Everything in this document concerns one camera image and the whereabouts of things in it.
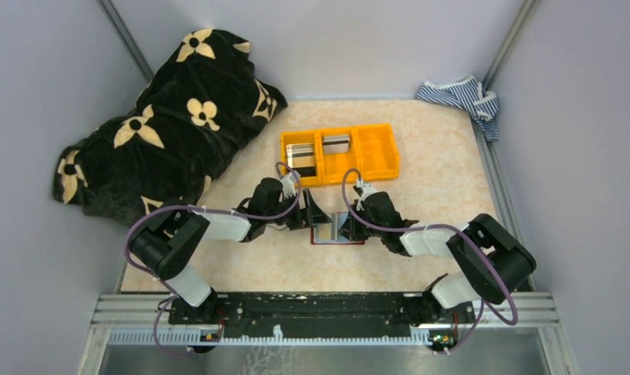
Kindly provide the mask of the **red leather card holder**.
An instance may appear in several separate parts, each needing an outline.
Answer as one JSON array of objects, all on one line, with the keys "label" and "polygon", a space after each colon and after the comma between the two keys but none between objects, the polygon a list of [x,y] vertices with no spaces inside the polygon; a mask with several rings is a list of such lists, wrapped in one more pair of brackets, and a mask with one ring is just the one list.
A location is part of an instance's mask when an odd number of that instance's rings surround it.
[{"label": "red leather card holder", "polygon": [[364,245],[365,241],[351,241],[343,237],[339,230],[348,217],[347,212],[333,212],[328,223],[317,224],[310,228],[311,245]]}]

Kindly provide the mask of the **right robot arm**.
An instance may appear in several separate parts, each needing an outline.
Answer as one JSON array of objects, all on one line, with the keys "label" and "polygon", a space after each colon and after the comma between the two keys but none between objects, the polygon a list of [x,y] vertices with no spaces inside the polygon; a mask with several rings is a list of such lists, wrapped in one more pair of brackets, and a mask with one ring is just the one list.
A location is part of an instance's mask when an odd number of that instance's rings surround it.
[{"label": "right robot arm", "polygon": [[402,218],[388,194],[372,184],[358,181],[353,189],[359,198],[348,204],[349,216],[339,231],[343,237],[379,238],[394,254],[446,257],[459,266],[459,272],[436,279],[425,291],[424,313],[434,322],[445,321],[466,302],[505,302],[536,270],[533,255],[489,214],[458,226],[421,227]]}]

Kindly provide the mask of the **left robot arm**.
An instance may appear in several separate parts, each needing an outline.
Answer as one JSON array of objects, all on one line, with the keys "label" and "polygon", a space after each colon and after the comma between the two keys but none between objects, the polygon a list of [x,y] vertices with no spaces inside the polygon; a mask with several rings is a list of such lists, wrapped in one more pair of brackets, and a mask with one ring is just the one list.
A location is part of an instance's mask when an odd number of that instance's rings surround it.
[{"label": "left robot arm", "polygon": [[269,224],[301,230],[330,222],[310,191],[301,186],[299,175],[289,172],[262,179],[252,196],[231,211],[170,201],[131,227],[123,250],[133,267],[155,277],[186,302],[189,316],[208,323],[218,312],[215,291],[191,264],[201,241],[250,242]]}]

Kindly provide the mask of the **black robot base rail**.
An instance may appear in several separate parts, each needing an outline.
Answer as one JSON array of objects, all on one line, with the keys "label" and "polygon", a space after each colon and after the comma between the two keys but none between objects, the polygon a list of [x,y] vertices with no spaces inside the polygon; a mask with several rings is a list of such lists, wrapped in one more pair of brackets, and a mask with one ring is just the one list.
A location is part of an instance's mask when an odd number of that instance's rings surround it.
[{"label": "black robot base rail", "polygon": [[173,325],[212,324],[224,338],[407,338],[422,324],[473,323],[470,302],[438,309],[420,292],[221,292],[198,308],[180,298],[169,309]]}]

